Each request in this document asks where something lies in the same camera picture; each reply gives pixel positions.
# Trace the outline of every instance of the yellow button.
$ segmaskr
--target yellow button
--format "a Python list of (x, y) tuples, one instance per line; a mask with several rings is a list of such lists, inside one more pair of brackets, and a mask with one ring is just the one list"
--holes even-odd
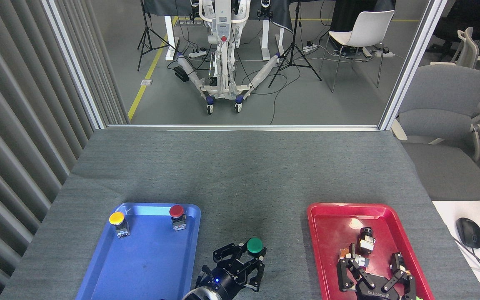
[(123, 215), (123, 213), (121, 211), (116, 211), (115, 213), (110, 215), (110, 217), (108, 218), (108, 221), (112, 225), (119, 225), (123, 222), (124, 217), (125, 216)]

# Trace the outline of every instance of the gray table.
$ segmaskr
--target gray table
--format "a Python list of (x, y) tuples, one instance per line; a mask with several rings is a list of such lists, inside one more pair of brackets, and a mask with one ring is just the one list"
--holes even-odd
[(213, 250), (260, 237), (268, 247), (261, 289), (239, 300), (320, 299), (307, 206), (385, 203), (397, 211), (436, 299), (480, 299), (478, 281), (389, 132), (147, 128), (92, 136), (2, 299), (74, 299), (110, 211), (124, 202), (200, 207), (194, 279)]

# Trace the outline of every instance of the power strip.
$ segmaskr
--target power strip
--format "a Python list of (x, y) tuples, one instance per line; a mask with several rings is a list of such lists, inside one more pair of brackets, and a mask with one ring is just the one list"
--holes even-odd
[[(389, 52), (389, 53), (385, 53), (385, 55), (383, 55), (383, 57), (392, 57), (394, 55), (395, 55), (394, 53)], [(375, 56), (381, 57), (381, 50), (375, 51)]]
[(305, 53), (308, 52), (308, 53), (309, 53), (310, 51), (314, 51), (314, 50), (316, 50), (316, 49), (318, 49), (318, 45), (312, 44), (312, 46), (305, 46), (305, 47), (303, 47), (303, 52), (305, 52)]
[(366, 47), (362, 47), (362, 53), (364, 53), (364, 57), (366, 58), (372, 57), (371, 53), (368, 51), (368, 49), (366, 49)]
[(203, 56), (203, 55), (206, 55), (206, 51), (201, 51), (201, 50), (199, 50), (199, 51), (196, 52), (196, 53), (189, 53), (189, 54), (188, 54), (188, 57), (190, 57), (190, 58), (196, 58), (196, 57), (200, 57), (200, 56)]

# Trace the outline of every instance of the red button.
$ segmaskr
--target red button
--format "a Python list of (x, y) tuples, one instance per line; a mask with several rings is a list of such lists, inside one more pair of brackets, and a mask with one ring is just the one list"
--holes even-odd
[(180, 205), (174, 205), (170, 208), (170, 216), (173, 218), (179, 218), (185, 213), (185, 209)]

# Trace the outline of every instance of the red tray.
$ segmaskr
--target red tray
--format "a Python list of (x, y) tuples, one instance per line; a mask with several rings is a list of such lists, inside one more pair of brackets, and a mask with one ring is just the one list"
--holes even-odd
[[(339, 290), (336, 264), (340, 249), (348, 248), (350, 243), (356, 244), (360, 229), (366, 226), (371, 226), (373, 237), (377, 240), (366, 272), (392, 277), (390, 259), (393, 253), (400, 251), (407, 269), (415, 276), (416, 295), (424, 300), (434, 299), (401, 221), (391, 207), (382, 204), (313, 203), (307, 209), (307, 216), (323, 300), (356, 300), (354, 292)], [(403, 295), (401, 283), (396, 285), (396, 290)]]

